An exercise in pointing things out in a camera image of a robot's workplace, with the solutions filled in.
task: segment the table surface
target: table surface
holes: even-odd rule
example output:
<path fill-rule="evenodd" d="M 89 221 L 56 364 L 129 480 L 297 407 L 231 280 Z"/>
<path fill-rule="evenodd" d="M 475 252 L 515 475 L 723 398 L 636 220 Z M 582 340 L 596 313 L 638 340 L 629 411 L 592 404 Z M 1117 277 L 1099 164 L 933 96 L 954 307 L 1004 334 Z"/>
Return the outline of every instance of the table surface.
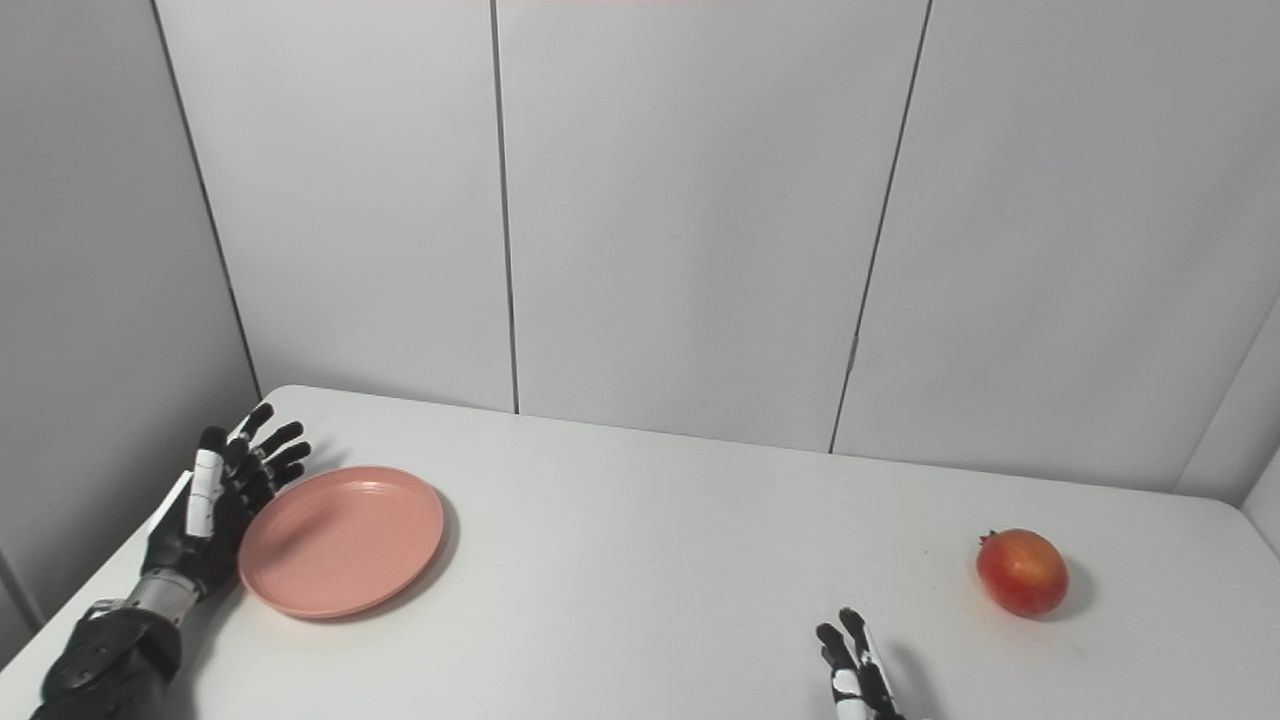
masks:
<path fill-rule="evenodd" d="M 831 720 L 813 629 L 870 623 L 908 717 L 1274 717 L 1280 561 L 1210 500 L 283 387 L 314 471 L 393 465 L 451 528 L 388 606 L 328 623 L 236 589 L 189 619 L 172 717 Z M 978 537 L 1068 559 L 1048 619 L 978 585 Z M 27 717 L 140 530 L 0 674 Z"/>

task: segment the robotic arm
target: robotic arm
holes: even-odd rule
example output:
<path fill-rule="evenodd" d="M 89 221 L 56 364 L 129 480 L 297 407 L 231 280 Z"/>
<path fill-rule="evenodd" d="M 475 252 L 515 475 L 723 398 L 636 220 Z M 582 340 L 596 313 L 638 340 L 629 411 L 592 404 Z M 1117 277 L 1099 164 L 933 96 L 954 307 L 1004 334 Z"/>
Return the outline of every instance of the robotic arm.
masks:
<path fill-rule="evenodd" d="M 818 625 L 822 659 L 831 665 L 831 692 L 840 720 L 906 720 L 893 705 L 888 679 L 881 670 L 879 653 L 863 616 L 845 607 L 840 624 L 854 641 L 850 652 L 845 637 L 831 623 Z"/>
<path fill-rule="evenodd" d="M 142 573 L 125 600 L 95 602 L 77 623 L 41 687 L 33 720 L 160 720 L 164 692 L 182 662 L 179 625 L 236 574 L 250 521 L 282 487 L 302 477 L 311 446 L 289 423 L 260 445 L 253 436 L 274 409 L 262 404 L 228 439 L 211 427 L 192 470 L 147 537 Z"/>

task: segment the pink plate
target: pink plate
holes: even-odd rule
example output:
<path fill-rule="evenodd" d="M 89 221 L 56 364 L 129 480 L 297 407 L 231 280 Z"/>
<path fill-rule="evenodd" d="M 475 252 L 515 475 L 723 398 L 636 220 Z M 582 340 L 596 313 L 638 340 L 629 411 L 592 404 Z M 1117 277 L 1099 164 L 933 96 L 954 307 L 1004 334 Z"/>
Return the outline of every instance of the pink plate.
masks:
<path fill-rule="evenodd" d="M 244 587 L 294 618 L 338 618 L 404 589 L 440 544 L 444 509 L 394 468 L 323 473 L 276 497 L 241 546 Z"/>

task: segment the pomegranate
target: pomegranate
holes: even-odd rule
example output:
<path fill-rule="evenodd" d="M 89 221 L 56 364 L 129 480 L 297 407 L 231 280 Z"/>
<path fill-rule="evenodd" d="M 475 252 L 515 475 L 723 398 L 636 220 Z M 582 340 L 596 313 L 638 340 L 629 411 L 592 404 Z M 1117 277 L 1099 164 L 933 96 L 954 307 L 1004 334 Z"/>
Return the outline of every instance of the pomegranate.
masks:
<path fill-rule="evenodd" d="M 1033 618 L 1066 597 L 1066 562 L 1053 543 L 1023 529 L 992 530 L 979 542 L 978 577 L 1005 610 Z"/>

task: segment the wall panel seam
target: wall panel seam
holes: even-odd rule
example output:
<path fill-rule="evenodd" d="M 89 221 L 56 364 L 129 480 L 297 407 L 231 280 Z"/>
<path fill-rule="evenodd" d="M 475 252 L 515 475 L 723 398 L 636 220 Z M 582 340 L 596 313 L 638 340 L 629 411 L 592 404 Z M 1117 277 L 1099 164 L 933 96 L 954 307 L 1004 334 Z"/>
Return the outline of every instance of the wall panel seam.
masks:
<path fill-rule="evenodd" d="M 884 232 L 884 217 L 888 214 L 888 200 L 893 191 L 893 176 L 897 173 L 897 160 L 902 154 L 902 137 L 906 135 L 906 118 L 911 113 L 911 97 L 915 95 L 915 79 L 920 74 L 920 58 L 924 55 L 924 40 L 929 33 L 929 17 L 933 14 L 933 0 L 928 0 L 924 6 L 924 19 L 920 22 L 920 38 L 915 46 L 915 60 L 911 63 L 911 79 L 906 83 L 906 100 L 902 102 L 902 119 L 897 126 L 897 141 L 893 145 L 893 160 L 888 167 L 888 177 L 884 179 L 884 197 L 881 201 L 879 220 L 876 223 L 876 240 L 872 241 L 872 255 L 867 261 L 867 281 L 863 283 L 863 296 L 858 301 L 858 318 L 854 320 L 854 338 L 849 347 L 849 364 L 845 370 L 845 382 L 840 389 L 840 402 L 836 404 L 836 421 L 831 428 L 831 443 L 827 445 L 827 454 L 836 452 L 836 437 L 840 436 L 840 416 L 845 413 L 845 397 L 849 395 L 849 379 L 854 374 L 854 363 L 858 359 L 858 341 L 863 331 L 863 316 L 867 314 L 867 296 L 872 290 L 872 274 L 876 272 L 876 259 L 879 255 L 881 236 Z"/>

